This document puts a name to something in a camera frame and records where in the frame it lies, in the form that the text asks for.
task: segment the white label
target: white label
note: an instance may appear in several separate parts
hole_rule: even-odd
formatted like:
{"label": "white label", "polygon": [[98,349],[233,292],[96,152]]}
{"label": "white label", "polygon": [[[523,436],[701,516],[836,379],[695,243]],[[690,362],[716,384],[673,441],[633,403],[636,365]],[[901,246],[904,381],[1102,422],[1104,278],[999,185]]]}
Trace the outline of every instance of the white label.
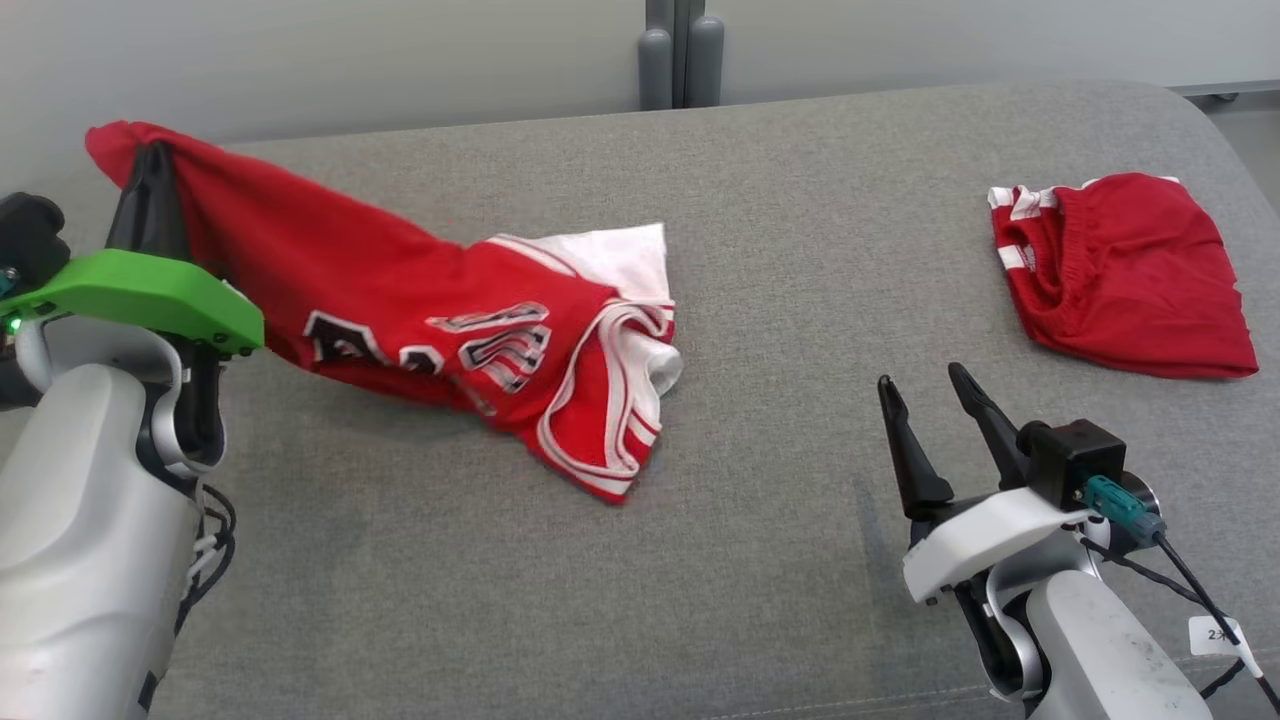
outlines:
{"label": "white label", "polygon": [[[1226,624],[1231,626],[1231,632],[1235,633],[1235,637],[1240,638],[1240,643],[1243,644],[1244,633],[1240,632],[1240,624],[1230,618],[1226,619]],[[1228,639],[1222,628],[1217,626],[1217,620],[1208,615],[1188,620],[1187,632],[1192,638],[1192,655],[1236,655],[1235,646]]]}

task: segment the stitched seam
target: stitched seam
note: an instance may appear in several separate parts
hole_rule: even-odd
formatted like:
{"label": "stitched seam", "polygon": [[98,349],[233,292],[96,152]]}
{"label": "stitched seam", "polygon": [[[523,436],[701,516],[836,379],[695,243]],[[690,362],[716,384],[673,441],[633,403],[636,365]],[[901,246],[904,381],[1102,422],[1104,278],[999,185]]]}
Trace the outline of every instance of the stitched seam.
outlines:
{"label": "stitched seam", "polygon": [[[1257,657],[1260,655],[1271,655],[1271,653],[1275,653],[1277,651],[1280,651],[1280,646],[1276,646],[1276,647],[1263,647],[1263,648],[1254,650],[1253,655],[1254,655],[1254,657]],[[1208,662],[1208,661],[1213,661],[1213,660],[1222,661],[1225,657],[1226,656],[1190,655],[1190,656],[1187,656],[1187,657],[1174,657],[1171,660],[1174,662]],[[1222,667],[1229,667],[1229,666],[1230,666],[1230,664],[1222,665]],[[1213,669],[1217,669],[1217,666],[1202,665],[1199,667],[1189,667],[1189,669],[1187,669],[1184,671],[1203,671],[1203,670],[1213,670]],[[849,707],[849,706],[854,706],[854,705],[870,705],[873,702],[887,702],[887,701],[891,701],[891,700],[910,700],[910,698],[929,697],[929,696],[937,696],[937,694],[954,694],[954,693],[963,693],[963,692],[966,692],[966,691],[980,691],[980,689],[984,689],[984,688],[987,688],[987,685],[984,685],[984,684],[983,685],[966,685],[966,687],[963,687],[963,688],[946,688],[946,689],[941,689],[941,691],[929,691],[929,692],[923,692],[923,693],[908,693],[908,694],[896,694],[896,696],[884,696],[884,697],[870,697],[870,698],[865,698],[865,700],[842,700],[842,701],[838,701],[838,702],[823,702],[823,703],[818,703],[818,705],[796,705],[794,707],[777,707],[777,708],[773,708],[773,710],[756,710],[755,712],[739,712],[736,715],[716,715],[716,716],[712,716],[712,717],[701,717],[700,720],[740,720],[742,717],[762,717],[764,715],[777,715],[777,714],[781,714],[781,712],[803,712],[803,711],[808,711],[808,710],[828,710],[828,708],[832,708],[832,707]],[[968,698],[968,700],[947,700],[947,701],[942,701],[942,702],[929,702],[929,703],[923,703],[923,705],[922,703],[906,703],[906,705],[899,705],[899,706],[893,706],[893,707],[877,707],[877,708],[855,711],[854,715],[859,715],[859,714],[860,715],[865,715],[865,714],[869,714],[869,712],[882,712],[884,710],[905,710],[908,707],[934,707],[934,706],[938,706],[938,705],[948,705],[948,703],[956,703],[956,702],[973,702],[975,700],[987,700],[987,696],[983,696],[983,697],[979,697],[979,698]],[[838,712],[836,715],[818,715],[817,717],[805,717],[805,719],[801,719],[801,720],[826,720],[826,719],[829,719],[829,717],[852,717],[854,715],[846,715],[844,712]]]}

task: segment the green bracket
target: green bracket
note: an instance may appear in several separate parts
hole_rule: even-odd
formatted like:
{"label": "green bracket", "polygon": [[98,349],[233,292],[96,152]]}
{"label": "green bracket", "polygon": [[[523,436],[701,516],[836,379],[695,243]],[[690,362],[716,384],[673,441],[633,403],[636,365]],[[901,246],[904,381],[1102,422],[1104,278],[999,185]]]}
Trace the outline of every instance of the green bracket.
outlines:
{"label": "green bracket", "polygon": [[205,341],[221,352],[262,347],[262,311],[198,265],[127,250],[76,258],[33,291],[0,300],[0,316],[73,313]]}

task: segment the red fabric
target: red fabric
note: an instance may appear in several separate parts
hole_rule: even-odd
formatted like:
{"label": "red fabric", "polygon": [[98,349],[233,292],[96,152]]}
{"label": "red fabric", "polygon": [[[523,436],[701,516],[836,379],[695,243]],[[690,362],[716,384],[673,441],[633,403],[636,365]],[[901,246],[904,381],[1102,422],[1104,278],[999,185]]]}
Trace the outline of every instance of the red fabric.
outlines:
{"label": "red fabric", "polygon": [[1015,259],[1007,274],[1032,340],[1162,378],[1258,370],[1222,237],[1176,181],[1019,187],[1005,204],[992,192],[996,246],[1016,247],[1025,265]]}
{"label": "red fabric", "polygon": [[[91,129],[86,147],[123,187],[138,145],[156,140],[173,147],[196,260],[262,309],[274,352],[378,392],[480,409],[589,492],[622,501],[625,487],[602,491],[563,457],[549,459],[536,432],[553,397],[564,396],[576,360],[580,378],[567,384],[577,389],[568,388],[567,410],[556,419],[571,425],[558,430],[561,445],[603,445],[607,348],[594,331],[604,309],[620,302],[617,288],[500,243],[443,242],[280,168],[161,127],[113,123]],[[480,342],[494,337],[493,347]],[[479,355],[467,355],[468,343]]]}

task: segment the teal connector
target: teal connector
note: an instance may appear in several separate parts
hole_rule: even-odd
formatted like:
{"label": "teal connector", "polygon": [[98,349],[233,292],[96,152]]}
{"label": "teal connector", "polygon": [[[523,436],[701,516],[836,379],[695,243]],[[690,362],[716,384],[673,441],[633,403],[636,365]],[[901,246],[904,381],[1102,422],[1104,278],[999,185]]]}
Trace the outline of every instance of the teal connector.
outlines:
{"label": "teal connector", "polygon": [[1098,515],[1124,528],[1139,547],[1155,547],[1156,533],[1167,529],[1164,518],[1148,512],[1132,492],[1102,475],[1093,475],[1084,483],[1083,501]]}

